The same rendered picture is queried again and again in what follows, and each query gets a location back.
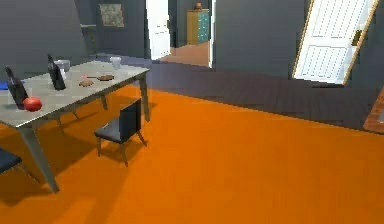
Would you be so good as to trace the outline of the black dining chair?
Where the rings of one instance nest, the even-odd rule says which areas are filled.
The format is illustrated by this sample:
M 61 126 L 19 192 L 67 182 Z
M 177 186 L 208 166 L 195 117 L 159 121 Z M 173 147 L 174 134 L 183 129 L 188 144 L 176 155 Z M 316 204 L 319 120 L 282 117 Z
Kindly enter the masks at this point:
M 97 155 L 102 152 L 102 141 L 107 140 L 119 145 L 125 166 L 128 160 L 124 144 L 134 135 L 137 135 L 144 146 L 147 143 L 141 133 L 141 100 L 137 99 L 130 105 L 120 110 L 119 116 L 110 120 L 104 126 L 98 128 L 94 135 L 96 137 Z
M 23 164 L 20 156 L 0 148 L 0 174 L 10 169 L 15 170 L 16 168 L 20 168 L 35 182 L 39 183 L 38 178 Z

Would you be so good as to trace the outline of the yellow teal chest of drawers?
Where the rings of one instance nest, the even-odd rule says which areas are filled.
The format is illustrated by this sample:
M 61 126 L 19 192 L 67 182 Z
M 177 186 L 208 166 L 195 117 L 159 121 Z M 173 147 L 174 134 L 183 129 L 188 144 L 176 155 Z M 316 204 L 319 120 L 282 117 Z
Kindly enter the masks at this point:
M 187 11 L 187 44 L 198 45 L 209 40 L 209 10 Z

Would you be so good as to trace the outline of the white open door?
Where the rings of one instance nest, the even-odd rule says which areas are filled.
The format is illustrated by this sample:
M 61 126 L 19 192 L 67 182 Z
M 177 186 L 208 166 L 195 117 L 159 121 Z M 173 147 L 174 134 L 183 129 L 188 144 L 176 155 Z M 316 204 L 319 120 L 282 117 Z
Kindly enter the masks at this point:
M 146 0 L 150 58 L 158 60 L 170 54 L 168 0 Z

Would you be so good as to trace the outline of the grey dining table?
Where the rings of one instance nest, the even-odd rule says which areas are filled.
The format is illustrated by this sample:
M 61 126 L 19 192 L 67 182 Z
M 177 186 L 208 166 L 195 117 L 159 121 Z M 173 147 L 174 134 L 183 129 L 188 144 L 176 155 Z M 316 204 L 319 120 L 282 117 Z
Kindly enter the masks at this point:
M 42 108 L 37 112 L 19 110 L 10 93 L 0 91 L 0 124 L 14 128 L 20 133 L 51 191 L 57 193 L 59 187 L 39 144 L 35 128 L 98 98 L 101 99 L 103 108 L 107 110 L 106 95 L 135 81 L 140 84 L 145 119 L 149 121 L 146 83 L 148 72 L 148 68 L 129 65 L 122 65 L 120 69 L 115 70 L 111 63 L 91 61 L 71 67 L 64 80 L 66 88 L 61 91 L 54 89 L 48 73 L 28 78 L 24 81 L 24 86 L 30 96 L 42 101 Z M 80 78 L 83 74 L 88 74 L 88 78 Z M 102 75 L 113 75 L 114 79 L 99 81 L 97 77 Z M 88 87 L 79 86 L 79 83 L 86 79 L 92 80 L 94 84 Z

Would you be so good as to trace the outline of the grey side table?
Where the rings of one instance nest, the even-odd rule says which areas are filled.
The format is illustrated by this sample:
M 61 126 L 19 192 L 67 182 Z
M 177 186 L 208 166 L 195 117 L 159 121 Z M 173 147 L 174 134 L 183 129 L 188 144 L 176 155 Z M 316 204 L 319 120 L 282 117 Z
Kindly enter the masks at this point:
M 97 47 L 94 37 L 94 30 L 96 29 L 95 24 L 81 24 L 80 25 L 82 34 L 84 36 L 84 39 L 86 40 L 87 44 L 89 45 L 88 50 L 91 54 L 96 55 L 97 54 Z

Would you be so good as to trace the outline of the dark wine bottle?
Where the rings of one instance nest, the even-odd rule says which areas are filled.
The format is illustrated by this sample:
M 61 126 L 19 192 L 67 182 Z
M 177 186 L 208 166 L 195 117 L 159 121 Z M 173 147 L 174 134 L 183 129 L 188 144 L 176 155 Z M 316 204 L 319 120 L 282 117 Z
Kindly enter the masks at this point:
M 27 91 L 22 81 L 14 75 L 10 66 L 6 66 L 5 71 L 9 78 L 7 81 L 8 90 L 10 91 L 17 108 L 23 110 L 24 100 L 28 98 Z
M 66 85 L 64 83 L 60 68 L 54 63 L 53 57 L 48 54 L 48 72 L 50 74 L 54 89 L 57 91 L 64 90 Z

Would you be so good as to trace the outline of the white panel door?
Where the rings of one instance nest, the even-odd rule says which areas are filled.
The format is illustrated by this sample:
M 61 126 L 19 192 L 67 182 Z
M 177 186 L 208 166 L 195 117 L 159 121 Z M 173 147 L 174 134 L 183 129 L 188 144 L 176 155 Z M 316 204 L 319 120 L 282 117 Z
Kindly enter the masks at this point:
M 380 0 L 311 0 L 294 79 L 344 86 Z M 357 46 L 352 46 L 362 30 Z

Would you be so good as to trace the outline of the red apple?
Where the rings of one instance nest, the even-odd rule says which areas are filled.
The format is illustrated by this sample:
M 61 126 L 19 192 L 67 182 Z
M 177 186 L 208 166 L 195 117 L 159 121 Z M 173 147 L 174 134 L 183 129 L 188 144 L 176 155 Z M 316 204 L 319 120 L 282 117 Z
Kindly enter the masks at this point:
M 29 97 L 23 101 L 24 109 L 29 112 L 35 112 L 42 108 L 42 102 L 39 98 Z

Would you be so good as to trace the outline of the framed wall picture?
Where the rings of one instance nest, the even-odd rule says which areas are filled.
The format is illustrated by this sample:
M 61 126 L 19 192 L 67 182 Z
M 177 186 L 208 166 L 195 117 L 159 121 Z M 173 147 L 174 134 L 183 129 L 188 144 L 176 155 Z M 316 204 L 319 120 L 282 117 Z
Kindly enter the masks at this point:
M 121 4 L 100 4 L 102 23 L 107 27 L 123 27 L 123 13 Z

